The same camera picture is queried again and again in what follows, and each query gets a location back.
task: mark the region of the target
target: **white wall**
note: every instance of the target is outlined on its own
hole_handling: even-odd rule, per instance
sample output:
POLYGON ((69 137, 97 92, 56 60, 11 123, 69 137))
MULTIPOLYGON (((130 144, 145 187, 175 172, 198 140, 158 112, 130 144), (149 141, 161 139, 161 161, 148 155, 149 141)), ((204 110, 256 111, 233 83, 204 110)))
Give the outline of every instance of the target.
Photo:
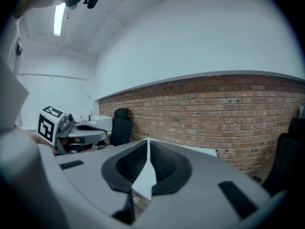
POLYGON ((305 79, 300 47, 268 0, 168 0, 100 55, 94 99, 187 77, 257 73, 305 79))
POLYGON ((34 40, 25 40, 22 46, 18 79, 29 91, 21 109, 22 126, 36 128, 38 110, 47 105, 72 113, 76 118, 92 109, 88 93, 95 60, 68 49, 58 51, 54 45, 34 40))

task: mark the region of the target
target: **chair backrest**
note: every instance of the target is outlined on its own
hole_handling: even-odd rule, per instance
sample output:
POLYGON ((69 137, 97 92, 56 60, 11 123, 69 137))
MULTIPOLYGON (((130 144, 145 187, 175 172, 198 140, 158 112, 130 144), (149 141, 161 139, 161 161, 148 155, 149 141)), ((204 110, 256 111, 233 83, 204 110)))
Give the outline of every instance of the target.
POLYGON ((112 120, 112 134, 110 142, 113 146, 128 143, 132 129, 132 119, 127 117, 128 108, 117 109, 112 120))
POLYGON ((279 136, 273 167, 263 183, 271 195, 294 186, 304 174, 304 134, 305 119, 293 118, 288 133, 279 136))

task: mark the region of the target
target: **black chair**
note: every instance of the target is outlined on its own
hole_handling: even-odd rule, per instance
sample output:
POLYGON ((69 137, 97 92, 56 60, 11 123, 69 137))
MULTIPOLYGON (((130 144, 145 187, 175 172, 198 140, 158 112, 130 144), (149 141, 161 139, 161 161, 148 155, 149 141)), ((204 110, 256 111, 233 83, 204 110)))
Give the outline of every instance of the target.
POLYGON ((110 137, 110 143, 113 146, 122 145, 129 141, 129 135, 132 130, 132 119, 127 116, 128 110, 129 108, 121 108, 114 112, 112 134, 110 137))
POLYGON ((275 160, 263 187, 271 195, 295 186, 304 175, 305 119, 293 118, 277 141, 275 160))

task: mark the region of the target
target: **fluorescent light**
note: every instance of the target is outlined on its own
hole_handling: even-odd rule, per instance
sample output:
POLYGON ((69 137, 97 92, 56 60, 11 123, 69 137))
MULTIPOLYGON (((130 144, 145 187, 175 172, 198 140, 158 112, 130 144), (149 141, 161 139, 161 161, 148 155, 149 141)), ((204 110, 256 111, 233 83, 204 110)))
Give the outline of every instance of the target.
POLYGON ((62 19, 65 13, 66 5, 64 3, 56 6, 54 17, 54 36, 61 36, 62 19))

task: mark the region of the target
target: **brick wall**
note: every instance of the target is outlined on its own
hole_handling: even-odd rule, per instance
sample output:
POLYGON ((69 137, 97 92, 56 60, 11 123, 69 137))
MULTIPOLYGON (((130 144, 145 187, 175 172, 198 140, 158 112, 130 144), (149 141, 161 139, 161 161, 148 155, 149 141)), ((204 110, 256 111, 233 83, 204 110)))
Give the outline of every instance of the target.
POLYGON ((270 76, 199 77, 101 99, 101 115, 128 107, 131 141, 152 137, 214 148, 235 168, 266 178, 278 136, 305 100, 303 83, 270 76))

